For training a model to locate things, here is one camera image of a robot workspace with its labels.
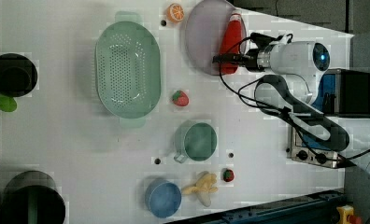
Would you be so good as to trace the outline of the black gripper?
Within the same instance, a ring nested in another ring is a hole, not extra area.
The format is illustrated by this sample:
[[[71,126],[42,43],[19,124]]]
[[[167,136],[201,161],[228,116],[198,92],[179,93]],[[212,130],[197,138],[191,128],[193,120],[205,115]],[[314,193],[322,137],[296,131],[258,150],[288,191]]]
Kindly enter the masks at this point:
[[[274,37],[263,35],[260,33],[251,33],[249,36],[251,43],[256,45],[255,49],[249,49],[246,55],[249,59],[245,62],[245,67],[250,72],[262,72],[264,68],[261,65],[258,65],[257,59],[260,52],[263,52],[264,49],[275,40]],[[232,63],[232,64],[241,64],[244,62],[244,58],[240,54],[221,54],[213,57],[213,63]]]

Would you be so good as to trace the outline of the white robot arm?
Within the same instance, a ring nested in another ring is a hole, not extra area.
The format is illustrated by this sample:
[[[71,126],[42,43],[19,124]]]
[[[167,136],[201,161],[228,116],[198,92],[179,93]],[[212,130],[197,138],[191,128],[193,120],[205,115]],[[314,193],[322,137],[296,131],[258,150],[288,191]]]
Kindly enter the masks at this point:
[[[235,91],[239,99],[292,126],[300,161],[312,156],[320,165],[353,164],[370,175],[370,115],[336,115],[312,106],[330,65],[329,50],[316,41],[294,42],[291,34],[274,38],[253,33],[247,40],[256,47],[243,52],[246,39],[241,39],[212,60],[221,76],[226,64],[264,73],[251,82],[252,96]]]

